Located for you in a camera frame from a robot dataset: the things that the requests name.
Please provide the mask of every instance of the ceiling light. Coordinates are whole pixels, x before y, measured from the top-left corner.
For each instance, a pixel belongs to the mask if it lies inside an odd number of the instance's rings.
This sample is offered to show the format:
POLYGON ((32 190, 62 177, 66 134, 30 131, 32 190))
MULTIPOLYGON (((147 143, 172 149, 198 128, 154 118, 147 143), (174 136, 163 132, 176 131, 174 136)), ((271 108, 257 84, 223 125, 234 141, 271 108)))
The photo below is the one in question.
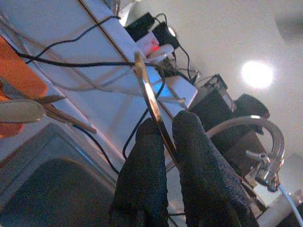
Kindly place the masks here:
POLYGON ((172 29, 171 27, 169 27, 169 32, 171 33, 171 35, 172 35, 173 37, 176 37, 175 31, 174 31, 174 29, 172 29))
POLYGON ((257 61, 249 61, 242 67, 244 81, 252 87, 265 88, 273 81, 273 69, 257 61))

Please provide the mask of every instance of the chrome faucet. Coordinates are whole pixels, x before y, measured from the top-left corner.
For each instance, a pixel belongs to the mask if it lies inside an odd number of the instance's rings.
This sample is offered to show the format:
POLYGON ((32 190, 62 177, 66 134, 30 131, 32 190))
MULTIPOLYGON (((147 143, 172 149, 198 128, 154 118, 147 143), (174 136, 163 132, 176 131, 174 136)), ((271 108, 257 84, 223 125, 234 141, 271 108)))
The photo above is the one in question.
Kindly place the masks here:
POLYGON ((281 130, 272 122, 259 116, 244 116, 227 120, 210 129, 206 134, 209 138, 231 127, 239 125, 258 125, 266 128, 272 136, 273 148, 270 153, 256 154, 246 151, 248 157, 260 161, 255 172, 255 179, 267 186, 270 192, 278 190, 278 172, 284 163, 284 137, 281 130))

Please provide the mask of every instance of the black glove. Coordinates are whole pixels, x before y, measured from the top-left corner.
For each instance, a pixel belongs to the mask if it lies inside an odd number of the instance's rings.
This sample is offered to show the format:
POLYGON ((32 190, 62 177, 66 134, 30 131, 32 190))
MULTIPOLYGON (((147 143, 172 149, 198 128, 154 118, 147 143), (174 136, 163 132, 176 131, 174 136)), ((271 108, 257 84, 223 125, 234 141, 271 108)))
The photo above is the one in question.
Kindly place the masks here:
POLYGON ((174 154, 188 227, 258 227, 232 167, 206 136, 194 113, 173 120, 174 154))
POLYGON ((151 118, 136 133, 136 143, 118 177, 111 210, 112 227, 168 227, 164 146, 151 118))

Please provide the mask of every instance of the stainless steel sink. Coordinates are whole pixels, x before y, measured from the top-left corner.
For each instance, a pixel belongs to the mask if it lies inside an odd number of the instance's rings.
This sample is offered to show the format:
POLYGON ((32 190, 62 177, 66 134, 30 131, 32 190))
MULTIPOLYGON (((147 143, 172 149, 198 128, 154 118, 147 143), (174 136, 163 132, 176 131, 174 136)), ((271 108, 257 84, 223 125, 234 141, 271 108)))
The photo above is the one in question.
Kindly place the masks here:
POLYGON ((0 225, 108 226, 114 181, 50 125, 0 169, 0 225))

